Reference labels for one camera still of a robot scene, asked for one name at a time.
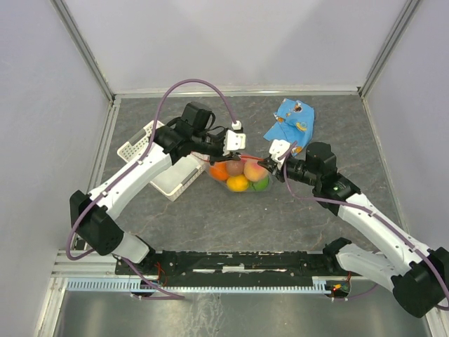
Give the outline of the peach toy fruit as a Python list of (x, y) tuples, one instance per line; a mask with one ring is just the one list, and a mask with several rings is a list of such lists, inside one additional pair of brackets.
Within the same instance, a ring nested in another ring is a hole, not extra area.
[(244, 164), (243, 174), (249, 181), (255, 183), (264, 179), (268, 172), (257, 161), (248, 160)]

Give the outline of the brown kiwi toy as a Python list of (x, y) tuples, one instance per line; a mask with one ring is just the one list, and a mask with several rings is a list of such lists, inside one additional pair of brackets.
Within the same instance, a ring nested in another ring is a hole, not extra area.
[(244, 172), (245, 163), (243, 161), (228, 161), (226, 170), (229, 176), (239, 176)]

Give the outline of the green watermelon toy ball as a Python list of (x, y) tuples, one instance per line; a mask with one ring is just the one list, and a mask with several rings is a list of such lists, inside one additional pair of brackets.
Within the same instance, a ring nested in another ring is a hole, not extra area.
[(263, 179), (253, 182), (252, 187), (256, 192), (262, 192), (269, 187), (270, 178), (269, 176), (264, 177)]

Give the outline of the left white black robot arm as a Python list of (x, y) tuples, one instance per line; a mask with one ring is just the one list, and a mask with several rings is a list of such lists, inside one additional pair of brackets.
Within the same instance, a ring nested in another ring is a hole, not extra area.
[(181, 116), (153, 125), (149, 142), (109, 180), (88, 193), (77, 190), (69, 199), (71, 235), (79, 235), (101, 256), (113, 254), (130, 261), (141, 274), (154, 269), (153, 248), (141, 238), (124, 232), (116, 219), (127, 204), (155, 177), (192, 152), (211, 162), (237, 160), (246, 147), (239, 120), (219, 133), (212, 110), (201, 103), (188, 103)]

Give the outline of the clear zip bag orange zipper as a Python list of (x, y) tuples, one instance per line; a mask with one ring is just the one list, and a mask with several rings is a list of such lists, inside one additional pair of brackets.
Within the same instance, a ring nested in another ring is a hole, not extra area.
[(272, 178), (267, 169), (258, 162), (262, 158), (249, 154), (239, 154), (239, 160), (206, 163), (207, 174), (230, 192), (267, 192), (272, 184)]

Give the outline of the yellow lemon toy fruit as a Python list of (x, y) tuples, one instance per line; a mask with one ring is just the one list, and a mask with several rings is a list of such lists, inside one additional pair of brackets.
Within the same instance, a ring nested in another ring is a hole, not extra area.
[(227, 187), (232, 192), (245, 192), (250, 187), (250, 181), (244, 176), (230, 176), (227, 179)]

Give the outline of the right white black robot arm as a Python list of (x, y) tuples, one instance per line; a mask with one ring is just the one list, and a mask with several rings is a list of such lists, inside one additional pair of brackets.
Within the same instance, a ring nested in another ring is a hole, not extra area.
[(312, 200), (357, 229), (378, 250), (371, 253), (347, 239), (337, 239), (322, 257), (332, 275), (354, 272), (393, 294), (410, 315), (421, 318), (430, 310), (448, 310), (448, 251), (431, 249), (379, 211), (337, 169), (337, 157), (327, 143), (310, 143), (304, 159), (292, 156), (294, 145), (274, 140), (259, 165), (282, 183), (304, 183)]

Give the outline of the orange toy fruit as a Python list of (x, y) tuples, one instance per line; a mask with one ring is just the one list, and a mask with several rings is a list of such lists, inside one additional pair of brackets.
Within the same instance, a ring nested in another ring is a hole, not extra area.
[(212, 178), (219, 181), (226, 181), (229, 178), (225, 162), (215, 162), (213, 165), (210, 165), (209, 174)]

